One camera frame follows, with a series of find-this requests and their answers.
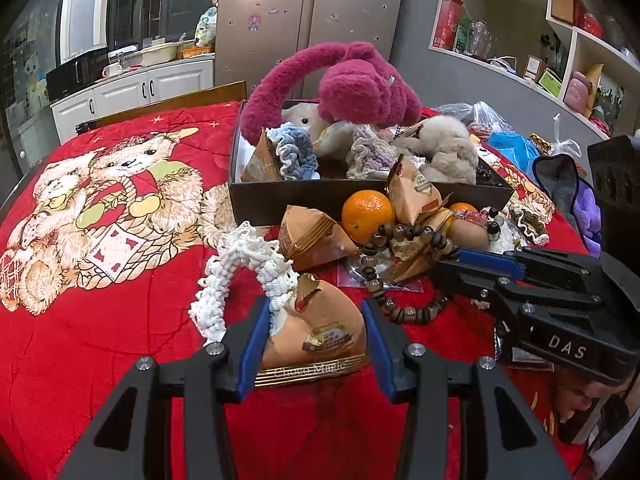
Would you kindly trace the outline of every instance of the red blanket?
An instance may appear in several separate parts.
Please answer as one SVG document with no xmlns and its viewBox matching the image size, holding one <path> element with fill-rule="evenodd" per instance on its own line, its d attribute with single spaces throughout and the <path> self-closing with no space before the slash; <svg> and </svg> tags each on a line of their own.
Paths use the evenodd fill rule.
<svg viewBox="0 0 640 480">
<path fill-rule="evenodd" d="M 0 227 L 0 247 L 7 246 L 0 434 L 34 480 L 56 477 L 138 356 L 167 362 L 202 345 L 187 310 L 211 254 L 204 244 L 218 220 L 204 211 L 217 196 L 208 191 L 226 181 L 237 113 L 236 103 L 178 110 L 76 137 L 54 152 Z M 584 252 L 559 216 L 548 231 L 551 248 Z M 318 274 L 335 283 L 336 267 Z M 391 295 L 424 305 L 433 291 L 427 279 L 422 284 L 424 293 Z M 360 288 L 344 290 L 356 304 L 364 296 Z M 227 323 L 241 319 L 261 293 L 241 270 Z M 464 298 L 430 325 L 407 330 L 447 358 L 471 362 L 492 352 L 492 320 Z M 537 397 L 535 412 L 555 433 L 549 374 L 513 377 L 529 402 Z M 455 408 L 450 401 L 451 479 L 459 463 Z M 393 476 L 405 408 L 386 402 L 368 367 L 339 380 L 255 390 L 226 412 L 241 479 L 383 480 Z M 181 480 L 178 400 L 173 428 L 174 478 Z M 574 467 L 580 449 L 556 444 Z"/>
</svg>

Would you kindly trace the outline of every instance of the blue plastic bag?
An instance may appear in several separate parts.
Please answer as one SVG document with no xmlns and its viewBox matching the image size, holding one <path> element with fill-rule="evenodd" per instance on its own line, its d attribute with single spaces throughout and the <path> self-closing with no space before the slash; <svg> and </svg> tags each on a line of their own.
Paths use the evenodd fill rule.
<svg viewBox="0 0 640 480">
<path fill-rule="evenodd" d="M 508 158 L 513 165 L 525 173 L 532 182 L 536 179 L 533 175 L 533 161 L 540 156 L 535 144 L 529 139 L 513 132 L 498 132 L 491 134 L 486 141 L 494 150 L 497 150 Z"/>
</svg>

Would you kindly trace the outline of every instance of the pink bottle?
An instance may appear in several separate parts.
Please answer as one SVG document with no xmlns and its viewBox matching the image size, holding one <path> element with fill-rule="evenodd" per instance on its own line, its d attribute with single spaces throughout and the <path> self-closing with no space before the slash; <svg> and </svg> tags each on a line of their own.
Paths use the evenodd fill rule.
<svg viewBox="0 0 640 480">
<path fill-rule="evenodd" d="M 574 72 L 564 95 L 564 104 L 581 114 L 587 106 L 590 91 L 591 81 L 584 74 Z"/>
</svg>

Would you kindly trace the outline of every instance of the black microwave oven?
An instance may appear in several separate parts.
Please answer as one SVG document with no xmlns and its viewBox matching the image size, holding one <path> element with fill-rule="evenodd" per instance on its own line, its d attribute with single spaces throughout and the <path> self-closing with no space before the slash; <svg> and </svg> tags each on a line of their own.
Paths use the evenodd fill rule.
<svg viewBox="0 0 640 480">
<path fill-rule="evenodd" d="M 109 64 L 106 47 L 80 54 L 47 73 L 49 101 L 57 101 L 75 94 L 102 77 L 102 70 Z"/>
</svg>

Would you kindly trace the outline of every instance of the blue scrunchie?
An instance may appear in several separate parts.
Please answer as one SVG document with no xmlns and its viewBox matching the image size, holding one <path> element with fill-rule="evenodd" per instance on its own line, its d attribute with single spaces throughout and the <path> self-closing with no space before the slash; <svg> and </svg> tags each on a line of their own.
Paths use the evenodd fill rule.
<svg viewBox="0 0 640 480">
<path fill-rule="evenodd" d="M 310 180 L 318 169 L 318 158 L 313 152 L 306 128 L 285 123 L 279 128 L 267 130 L 267 138 L 280 159 L 280 174 L 285 180 Z"/>
</svg>

